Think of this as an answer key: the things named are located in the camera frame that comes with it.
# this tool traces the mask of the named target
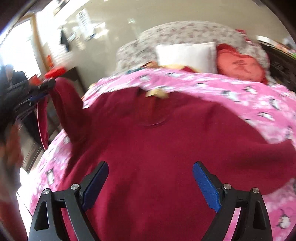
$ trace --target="wall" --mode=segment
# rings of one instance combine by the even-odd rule
[[[206,20],[245,29],[253,39],[262,35],[281,41],[288,35],[267,7],[259,7],[252,0],[71,0],[68,4],[54,17],[54,21],[39,21],[43,32],[46,32],[41,34],[41,38],[44,44],[47,42],[45,49],[52,53],[57,64],[67,68],[78,67],[86,86],[114,71],[115,54],[120,46],[159,24]],[[59,31],[56,29],[63,25],[67,37],[74,31],[79,32],[76,15],[84,8],[94,25],[105,23],[105,27],[98,27],[97,38],[90,41],[83,37],[72,41],[72,51],[66,53],[65,48],[59,45]],[[48,12],[48,19],[52,18],[51,13]]]

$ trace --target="person's hand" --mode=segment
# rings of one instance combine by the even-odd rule
[[[7,156],[8,166],[21,167],[24,157],[22,155],[20,137],[16,125],[11,127],[10,134],[6,140],[6,145],[0,144],[0,158],[3,158],[5,154]]]

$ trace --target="headboard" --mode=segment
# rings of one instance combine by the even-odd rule
[[[266,71],[269,70],[269,60],[262,47],[247,43],[239,32],[230,27],[206,21],[179,21],[148,29],[142,32],[137,40],[119,48],[116,55],[116,72],[157,60],[155,47],[159,44],[206,42],[229,44],[240,53],[255,57]]]

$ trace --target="metal screw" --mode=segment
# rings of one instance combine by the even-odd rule
[[[225,184],[223,185],[223,187],[224,187],[226,190],[231,189],[231,185],[228,184],[228,183],[225,183]]]
[[[78,184],[73,184],[73,185],[71,186],[71,189],[72,189],[72,190],[76,190],[77,188],[79,188],[79,185],[78,185]]]
[[[46,189],[43,190],[43,194],[48,194],[49,191],[50,191],[50,189],[49,188],[46,188]]]
[[[253,188],[253,192],[254,193],[259,193],[259,189],[258,188]]]

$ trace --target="person's leg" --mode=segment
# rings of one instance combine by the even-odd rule
[[[34,112],[30,113],[25,119],[23,119],[23,124],[26,127],[30,136],[37,142],[39,145],[42,146],[41,138],[39,134],[38,122],[37,117]]]

